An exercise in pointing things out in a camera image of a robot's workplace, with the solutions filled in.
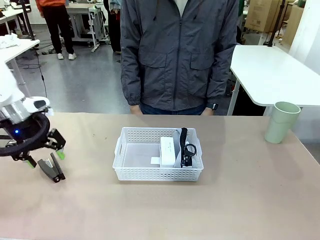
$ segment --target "white plastic basket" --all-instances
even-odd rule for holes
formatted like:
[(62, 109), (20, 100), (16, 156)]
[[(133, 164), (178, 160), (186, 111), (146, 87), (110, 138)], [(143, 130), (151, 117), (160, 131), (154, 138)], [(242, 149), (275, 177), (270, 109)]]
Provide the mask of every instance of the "white plastic basket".
[(172, 137), (176, 128), (123, 127), (115, 146), (113, 168), (120, 181), (189, 181), (196, 182), (204, 169), (200, 141), (194, 128), (188, 139), (196, 146), (192, 168), (167, 168), (151, 164), (160, 156), (160, 137)]

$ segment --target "sneaker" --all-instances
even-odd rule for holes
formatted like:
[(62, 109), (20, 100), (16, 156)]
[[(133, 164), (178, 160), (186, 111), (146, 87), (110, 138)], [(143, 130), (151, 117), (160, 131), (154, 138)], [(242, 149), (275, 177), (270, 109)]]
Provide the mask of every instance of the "sneaker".
[(58, 59), (62, 60), (62, 59), (65, 59), (65, 57), (62, 55), (62, 53), (58, 53)]
[(76, 59), (76, 57), (77, 57), (77, 55), (75, 54), (75, 53), (73, 53), (73, 54), (70, 54), (69, 53), (69, 60), (75, 60)]

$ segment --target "green cup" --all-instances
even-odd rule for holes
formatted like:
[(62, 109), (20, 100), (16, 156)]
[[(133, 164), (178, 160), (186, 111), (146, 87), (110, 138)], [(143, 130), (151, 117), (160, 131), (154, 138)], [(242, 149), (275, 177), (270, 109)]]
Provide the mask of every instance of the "green cup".
[(277, 102), (272, 110), (264, 139), (272, 144), (281, 143), (288, 130), (296, 123), (300, 112), (300, 107), (295, 104), (285, 101)]

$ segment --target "pocket flap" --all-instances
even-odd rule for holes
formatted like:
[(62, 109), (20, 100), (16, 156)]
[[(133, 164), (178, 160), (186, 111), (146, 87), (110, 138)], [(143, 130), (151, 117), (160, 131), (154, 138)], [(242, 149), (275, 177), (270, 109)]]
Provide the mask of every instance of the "pocket flap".
[(151, 68), (164, 68), (167, 54), (152, 51), (139, 51), (139, 62)]
[(214, 63), (213, 54), (192, 54), (190, 68), (195, 70), (205, 70)]

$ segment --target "orange shirt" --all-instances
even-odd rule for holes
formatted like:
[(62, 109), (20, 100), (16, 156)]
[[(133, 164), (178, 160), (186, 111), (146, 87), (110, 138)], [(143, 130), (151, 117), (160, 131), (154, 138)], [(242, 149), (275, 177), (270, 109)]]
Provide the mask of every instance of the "orange shirt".
[(42, 13), (42, 7), (65, 5), (66, 0), (35, 0), (39, 12)]

